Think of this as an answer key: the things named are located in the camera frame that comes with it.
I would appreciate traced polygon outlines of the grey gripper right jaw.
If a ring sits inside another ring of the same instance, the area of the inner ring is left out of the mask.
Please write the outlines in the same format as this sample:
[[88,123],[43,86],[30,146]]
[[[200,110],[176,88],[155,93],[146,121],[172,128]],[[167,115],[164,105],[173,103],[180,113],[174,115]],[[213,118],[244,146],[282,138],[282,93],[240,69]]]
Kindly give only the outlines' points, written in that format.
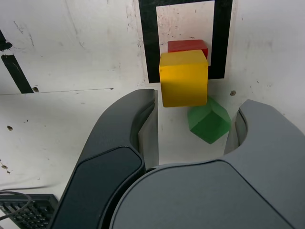
[[270,105],[247,100],[224,155],[163,165],[119,201],[112,229],[302,229],[305,136]]

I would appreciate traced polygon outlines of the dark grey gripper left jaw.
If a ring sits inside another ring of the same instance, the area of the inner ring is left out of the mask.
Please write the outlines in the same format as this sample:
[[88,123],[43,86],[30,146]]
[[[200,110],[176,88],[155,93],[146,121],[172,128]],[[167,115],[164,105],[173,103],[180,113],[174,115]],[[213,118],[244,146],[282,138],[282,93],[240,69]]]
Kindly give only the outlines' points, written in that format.
[[153,113],[157,91],[140,89],[100,116],[75,165],[51,229],[107,229],[124,192],[146,172],[139,131]]

